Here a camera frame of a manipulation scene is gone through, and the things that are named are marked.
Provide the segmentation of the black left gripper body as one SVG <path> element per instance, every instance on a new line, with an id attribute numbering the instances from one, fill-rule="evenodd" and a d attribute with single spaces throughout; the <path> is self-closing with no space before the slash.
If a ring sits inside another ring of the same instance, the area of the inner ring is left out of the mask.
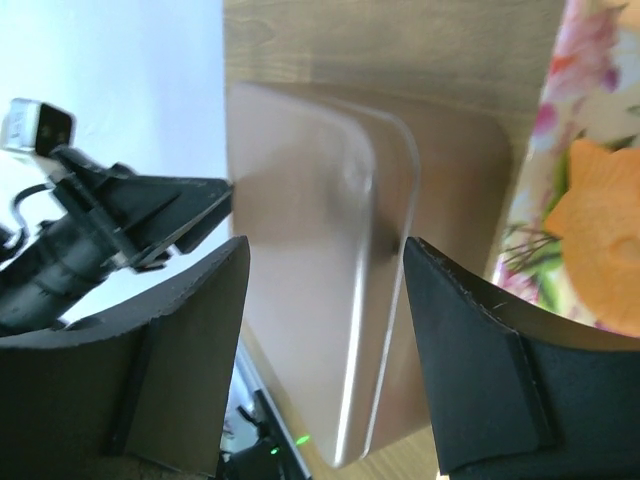
<path id="1" fill-rule="evenodd" d="M 118 223 L 115 201 L 109 197 L 115 182 L 127 176 L 99 165 L 76 148 L 55 147 L 51 157 L 57 165 L 49 175 L 55 199 L 116 270 L 132 268 L 134 245 Z"/>

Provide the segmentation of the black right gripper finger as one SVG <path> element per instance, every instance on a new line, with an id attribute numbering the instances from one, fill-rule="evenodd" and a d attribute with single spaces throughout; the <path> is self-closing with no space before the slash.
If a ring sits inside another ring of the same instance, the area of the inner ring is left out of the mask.
<path id="1" fill-rule="evenodd" d="M 189 254 L 232 211 L 225 179 L 137 175 L 116 164 L 92 180 L 119 265 L 162 265 L 170 247 Z"/>
<path id="2" fill-rule="evenodd" d="M 234 237 L 79 329 L 1 341 L 1 475 L 216 471 L 250 266 Z"/>
<path id="3" fill-rule="evenodd" d="M 542 310 L 422 239 L 403 260 L 443 475 L 638 477 L 637 339 Z"/>

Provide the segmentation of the pink tin lid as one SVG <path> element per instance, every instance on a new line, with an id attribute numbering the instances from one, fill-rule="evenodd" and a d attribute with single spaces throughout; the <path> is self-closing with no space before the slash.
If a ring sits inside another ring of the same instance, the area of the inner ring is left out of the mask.
<path id="1" fill-rule="evenodd" d="M 227 100 L 232 226 L 251 250 L 245 318 L 322 458 L 370 446 L 419 155 L 406 100 L 239 83 Z"/>

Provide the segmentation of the gold cookie tin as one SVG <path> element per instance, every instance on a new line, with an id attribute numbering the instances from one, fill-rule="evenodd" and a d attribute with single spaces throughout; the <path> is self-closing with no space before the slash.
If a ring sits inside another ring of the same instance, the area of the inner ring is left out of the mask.
<path id="1" fill-rule="evenodd" d="M 467 270 L 489 263 L 512 170 L 509 140 L 487 114 L 365 92 L 391 150 L 376 162 L 367 271 L 365 361 L 374 366 L 367 442 L 381 448 L 427 425 L 429 413 L 403 272 L 420 237 Z"/>

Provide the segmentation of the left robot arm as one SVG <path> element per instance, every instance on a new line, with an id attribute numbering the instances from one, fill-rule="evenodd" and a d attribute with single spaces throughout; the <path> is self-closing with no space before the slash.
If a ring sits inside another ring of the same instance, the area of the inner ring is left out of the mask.
<path id="1" fill-rule="evenodd" d="M 157 270 L 230 213 L 222 179 L 142 176 L 60 146 L 65 214 L 1 273 L 1 475 L 158 478 L 216 472 L 248 285 L 248 240 L 72 325 L 62 316 L 121 268 Z"/>

